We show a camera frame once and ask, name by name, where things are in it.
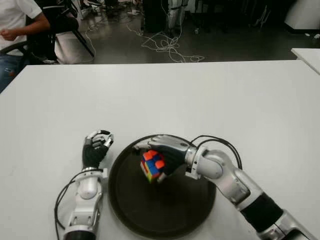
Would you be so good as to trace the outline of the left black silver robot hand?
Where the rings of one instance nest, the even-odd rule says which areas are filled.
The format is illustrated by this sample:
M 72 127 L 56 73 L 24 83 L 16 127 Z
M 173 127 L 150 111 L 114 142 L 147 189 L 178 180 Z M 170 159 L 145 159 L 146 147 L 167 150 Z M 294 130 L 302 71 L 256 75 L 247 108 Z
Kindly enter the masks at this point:
M 114 142 L 110 131 L 100 129 L 88 134 L 82 148 L 83 168 L 97 169 Z

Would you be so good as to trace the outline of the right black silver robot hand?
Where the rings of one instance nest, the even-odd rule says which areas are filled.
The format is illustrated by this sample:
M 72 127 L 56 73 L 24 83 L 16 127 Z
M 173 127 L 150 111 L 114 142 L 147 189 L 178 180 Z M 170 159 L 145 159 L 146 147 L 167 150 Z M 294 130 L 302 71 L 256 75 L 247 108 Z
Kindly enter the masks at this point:
M 191 142 L 177 136 L 159 134 L 137 142 L 133 148 L 136 151 L 153 150 L 164 157 L 163 172 L 157 178 L 160 184 L 165 178 L 187 162 L 188 156 L 193 155 L 197 148 Z

